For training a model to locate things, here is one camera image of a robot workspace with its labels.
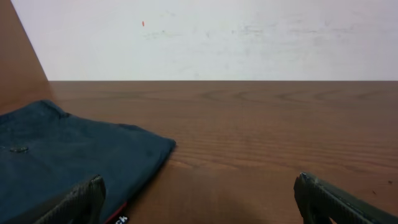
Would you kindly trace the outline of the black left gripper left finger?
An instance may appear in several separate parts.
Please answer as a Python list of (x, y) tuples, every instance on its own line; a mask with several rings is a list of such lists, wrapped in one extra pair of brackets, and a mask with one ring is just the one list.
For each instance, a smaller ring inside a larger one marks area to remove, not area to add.
[(106, 198), (106, 187), (102, 176), (96, 175), (84, 183), (77, 184), (34, 224), (96, 224)]

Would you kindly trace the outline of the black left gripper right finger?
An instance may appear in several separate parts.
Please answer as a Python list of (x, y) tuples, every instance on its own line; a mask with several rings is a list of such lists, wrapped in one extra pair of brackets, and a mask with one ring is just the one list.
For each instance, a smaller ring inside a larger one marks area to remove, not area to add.
[(397, 224), (396, 216), (310, 173), (296, 178), (294, 198), (304, 224)]

